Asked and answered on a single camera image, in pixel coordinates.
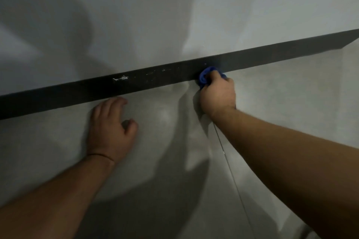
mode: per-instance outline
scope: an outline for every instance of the white wall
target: white wall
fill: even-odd
[[[359,0],[1,0],[0,94],[359,28]]]

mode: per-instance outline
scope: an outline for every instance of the wrist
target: wrist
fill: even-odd
[[[113,160],[101,154],[89,154],[84,160],[91,162],[96,165],[97,168],[108,174],[110,174],[115,167],[115,162]]]
[[[237,112],[237,111],[238,110],[235,107],[225,106],[225,107],[222,107],[222,108],[216,110],[215,112],[213,112],[213,114],[210,116],[210,118],[212,119],[212,121],[214,123],[219,123],[220,121],[225,119],[228,116],[228,114],[231,114],[231,113]]]

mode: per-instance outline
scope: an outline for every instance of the white residue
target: white residue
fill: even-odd
[[[128,79],[128,77],[122,76],[121,78],[118,79],[113,78],[114,81],[125,80],[125,79]]]

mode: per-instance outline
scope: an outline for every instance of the forearm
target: forearm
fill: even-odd
[[[214,122],[262,182],[313,228],[349,230],[357,220],[359,151],[230,108]]]
[[[0,209],[2,238],[72,238],[114,163],[87,156],[35,191]]]

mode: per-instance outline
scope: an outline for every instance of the blue microfiber towel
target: blue microfiber towel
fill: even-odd
[[[206,85],[210,85],[211,84],[211,79],[210,78],[206,78],[207,74],[209,72],[212,72],[214,70],[217,70],[218,73],[220,73],[221,77],[222,78],[227,78],[227,76],[223,73],[221,73],[221,71],[219,71],[216,67],[214,66],[210,66],[210,67],[207,67],[206,69],[204,69],[202,71],[202,73],[200,73],[200,77],[198,78],[199,80],[199,86],[200,86],[200,89],[202,90],[203,87],[205,87]]]

